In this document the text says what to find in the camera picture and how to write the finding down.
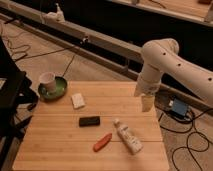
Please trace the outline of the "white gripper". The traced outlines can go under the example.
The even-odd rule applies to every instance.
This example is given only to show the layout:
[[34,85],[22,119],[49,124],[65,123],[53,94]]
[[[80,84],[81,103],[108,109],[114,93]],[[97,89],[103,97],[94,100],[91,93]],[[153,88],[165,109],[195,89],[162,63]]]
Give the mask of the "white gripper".
[[158,82],[146,78],[142,73],[139,74],[137,78],[137,83],[135,87],[135,96],[142,97],[142,111],[148,112],[153,106],[154,95],[158,91]]

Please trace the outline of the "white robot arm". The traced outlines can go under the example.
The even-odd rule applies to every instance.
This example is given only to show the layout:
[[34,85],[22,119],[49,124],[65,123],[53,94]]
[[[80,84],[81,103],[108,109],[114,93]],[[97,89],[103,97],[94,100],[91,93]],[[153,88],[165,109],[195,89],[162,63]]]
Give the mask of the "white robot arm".
[[213,72],[178,56],[179,44],[166,38],[146,42],[141,48],[143,67],[134,95],[154,96],[161,78],[168,74],[213,108]]

